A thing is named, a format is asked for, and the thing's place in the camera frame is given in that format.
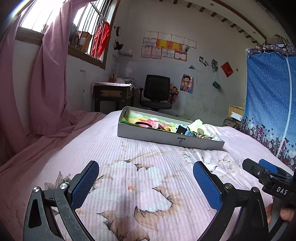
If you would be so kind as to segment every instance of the screw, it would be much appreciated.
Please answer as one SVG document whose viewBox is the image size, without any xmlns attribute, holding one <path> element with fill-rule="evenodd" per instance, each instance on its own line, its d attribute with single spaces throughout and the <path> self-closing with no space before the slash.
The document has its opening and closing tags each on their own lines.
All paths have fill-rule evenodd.
<svg viewBox="0 0 296 241">
<path fill-rule="evenodd" d="M 40 187 L 34 187 L 33 188 L 33 192 L 39 192 L 39 190 L 40 190 Z"/>
<path fill-rule="evenodd" d="M 232 189 L 233 188 L 233 185 L 231 183 L 225 183 L 225 187 L 227 189 Z"/>
<path fill-rule="evenodd" d="M 60 189 L 66 189 L 68 187 L 68 184 L 62 183 L 59 187 L 60 187 Z"/>
<path fill-rule="evenodd" d="M 253 187 L 253 192 L 259 192 L 259 188 Z"/>
</svg>

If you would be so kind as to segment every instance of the bed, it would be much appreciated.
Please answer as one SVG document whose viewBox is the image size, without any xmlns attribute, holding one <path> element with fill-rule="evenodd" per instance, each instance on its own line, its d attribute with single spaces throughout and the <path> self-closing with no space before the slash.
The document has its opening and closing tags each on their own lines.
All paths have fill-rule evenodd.
<svg viewBox="0 0 296 241">
<path fill-rule="evenodd" d="M 231 127 L 206 127 L 225 141 L 223 151 L 189 149 L 117 136 L 120 111 L 112 112 L 75 137 L 53 148 L 16 176 L 13 164 L 0 173 L 0 217 L 16 241 L 22 240 L 27 203 L 33 187 L 54 189 L 80 173 L 90 160 L 100 167 L 83 206 L 76 210 L 95 240 L 197 240 L 214 217 L 193 176 L 193 164 L 203 161 L 223 183 L 261 189 L 242 162 L 260 159 L 292 171 L 268 149 Z M 271 196 L 262 192 L 264 204 Z M 227 240 L 237 208 L 221 240 Z M 58 210 L 54 210 L 65 240 L 70 241 Z"/>
</svg>

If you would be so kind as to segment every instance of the window sill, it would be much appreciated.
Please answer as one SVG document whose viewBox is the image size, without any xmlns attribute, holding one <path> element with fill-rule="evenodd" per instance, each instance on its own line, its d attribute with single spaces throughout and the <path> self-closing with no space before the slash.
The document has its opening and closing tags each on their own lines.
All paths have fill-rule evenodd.
<svg viewBox="0 0 296 241">
<path fill-rule="evenodd" d="M 44 36 L 43 33 L 39 33 L 39 32 L 33 31 L 31 29 L 27 29 L 27 28 L 18 27 L 15 39 L 19 40 L 19 41 L 31 43 L 31 44 L 41 45 L 43 36 Z M 105 64 L 106 61 L 104 61 L 105 63 L 103 63 L 103 62 L 79 51 L 78 49 L 75 49 L 72 46 L 68 46 L 68 55 L 79 58 L 79 59 L 86 61 L 90 64 L 99 66 L 102 69 L 106 68 L 106 64 Z"/>
</svg>

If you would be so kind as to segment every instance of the finger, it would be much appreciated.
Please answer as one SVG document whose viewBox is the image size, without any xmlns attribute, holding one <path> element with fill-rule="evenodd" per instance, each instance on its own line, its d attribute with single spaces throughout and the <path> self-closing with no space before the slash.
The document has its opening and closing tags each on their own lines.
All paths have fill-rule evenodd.
<svg viewBox="0 0 296 241">
<path fill-rule="evenodd" d="M 294 212 L 295 212 L 295 210 L 292 208 L 283 207 L 281 209 L 280 216 L 281 216 L 282 220 L 291 222 L 291 220 L 294 216 Z"/>
<path fill-rule="evenodd" d="M 269 224 L 271 221 L 271 213 L 267 213 L 266 216 L 267 216 L 267 223 Z"/>
<path fill-rule="evenodd" d="M 265 208 L 266 213 L 271 213 L 272 212 L 272 203 L 269 204 L 266 208 Z"/>
</svg>

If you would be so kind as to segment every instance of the fabric wardrobe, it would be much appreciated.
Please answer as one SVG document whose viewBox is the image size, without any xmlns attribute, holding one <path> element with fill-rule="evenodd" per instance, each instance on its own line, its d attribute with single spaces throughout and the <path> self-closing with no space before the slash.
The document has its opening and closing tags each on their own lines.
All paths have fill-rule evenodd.
<svg viewBox="0 0 296 241">
<path fill-rule="evenodd" d="M 296 49 L 247 49 L 247 95 L 241 132 L 296 168 Z"/>
</svg>

